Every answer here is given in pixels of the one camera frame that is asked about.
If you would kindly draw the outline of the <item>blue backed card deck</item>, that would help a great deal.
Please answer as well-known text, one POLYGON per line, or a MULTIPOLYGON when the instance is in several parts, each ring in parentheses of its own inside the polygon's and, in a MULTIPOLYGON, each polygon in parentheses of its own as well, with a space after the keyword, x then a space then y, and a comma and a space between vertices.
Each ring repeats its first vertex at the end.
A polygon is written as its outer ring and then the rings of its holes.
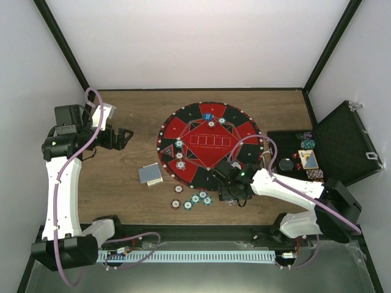
POLYGON ((138 173, 141 184, 161 179, 161 172, 157 163, 139 168, 138 173))

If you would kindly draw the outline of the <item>red 100 chip off mat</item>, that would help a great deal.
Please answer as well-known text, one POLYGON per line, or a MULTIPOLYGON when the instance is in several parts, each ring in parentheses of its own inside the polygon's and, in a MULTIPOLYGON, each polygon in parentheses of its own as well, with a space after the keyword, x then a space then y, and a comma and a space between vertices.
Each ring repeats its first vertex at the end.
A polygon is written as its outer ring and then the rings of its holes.
POLYGON ((182 193, 182 191, 183 191, 183 187, 181 185, 175 186, 175 192, 176 193, 182 193))

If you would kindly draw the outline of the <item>teal 50 chip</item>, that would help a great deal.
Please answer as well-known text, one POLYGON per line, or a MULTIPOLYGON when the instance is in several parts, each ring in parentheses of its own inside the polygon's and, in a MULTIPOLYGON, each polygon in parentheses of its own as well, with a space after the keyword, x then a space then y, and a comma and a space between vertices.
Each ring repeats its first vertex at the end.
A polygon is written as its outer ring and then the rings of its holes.
POLYGON ((178 139, 178 140, 175 141, 174 145, 175 145, 176 148, 182 148, 183 145, 184 145, 184 141, 178 139))

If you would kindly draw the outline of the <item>blue white chip seat two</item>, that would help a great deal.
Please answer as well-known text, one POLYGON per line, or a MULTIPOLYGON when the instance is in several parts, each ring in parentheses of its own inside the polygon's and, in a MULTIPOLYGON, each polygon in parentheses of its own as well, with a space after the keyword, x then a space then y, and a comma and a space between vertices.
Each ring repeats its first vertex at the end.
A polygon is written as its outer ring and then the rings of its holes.
POLYGON ((186 163, 184 161, 177 161, 175 166, 179 170, 184 170, 186 168, 186 163))

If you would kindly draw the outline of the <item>red poker chip stack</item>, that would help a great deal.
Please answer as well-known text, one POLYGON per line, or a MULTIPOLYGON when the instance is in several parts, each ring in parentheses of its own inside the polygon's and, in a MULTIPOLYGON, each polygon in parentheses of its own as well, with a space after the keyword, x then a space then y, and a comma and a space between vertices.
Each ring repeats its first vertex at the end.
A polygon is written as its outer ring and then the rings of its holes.
POLYGON ((181 208, 181 201, 176 199, 172 200, 170 207, 174 210, 181 208))

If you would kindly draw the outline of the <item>blue small blind button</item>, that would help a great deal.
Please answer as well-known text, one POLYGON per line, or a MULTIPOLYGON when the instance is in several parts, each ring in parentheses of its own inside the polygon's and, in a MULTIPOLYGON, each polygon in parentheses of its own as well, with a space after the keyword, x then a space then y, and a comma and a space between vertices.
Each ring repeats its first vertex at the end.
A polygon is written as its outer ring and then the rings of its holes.
POLYGON ((213 114, 211 113, 204 113, 203 114, 203 119, 206 121, 211 121, 213 119, 213 114))

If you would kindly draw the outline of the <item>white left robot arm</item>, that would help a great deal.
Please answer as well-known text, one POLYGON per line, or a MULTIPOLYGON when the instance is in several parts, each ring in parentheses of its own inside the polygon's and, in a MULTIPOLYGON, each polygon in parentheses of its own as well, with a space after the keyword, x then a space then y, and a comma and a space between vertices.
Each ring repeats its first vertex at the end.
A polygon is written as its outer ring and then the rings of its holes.
POLYGON ((107 123, 115 110, 110 104, 97 106, 94 113, 76 104, 54 110, 56 125, 42 145, 48 173, 46 222, 42 238, 31 246, 34 259, 52 272, 58 270, 57 258, 63 269, 89 266, 96 263, 98 250, 105 242, 116 247, 125 239, 117 215, 98 217, 85 230, 78 217, 78 183, 85 160, 81 148, 94 133, 98 135, 87 147, 92 151, 98 146, 122 150, 133 136, 132 131, 115 131, 107 123))

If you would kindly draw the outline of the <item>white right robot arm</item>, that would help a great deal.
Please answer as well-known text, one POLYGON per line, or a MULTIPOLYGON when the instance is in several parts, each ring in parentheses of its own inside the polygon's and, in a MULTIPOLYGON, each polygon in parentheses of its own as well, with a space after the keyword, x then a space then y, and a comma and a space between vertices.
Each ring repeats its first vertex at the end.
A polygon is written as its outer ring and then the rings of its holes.
POLYGON ((323 235, 347 244, 353 235, 361 233, 356 223, 362 207, 336 179, 325 183, 303 181, 269 172, 259 165, 238 168, 227 161, 220 161, 211 173, 232 199, 268 196, 304 208, 304 212, 283 212, 276 218, 271 237, 279 246, 309 235, 323 235))

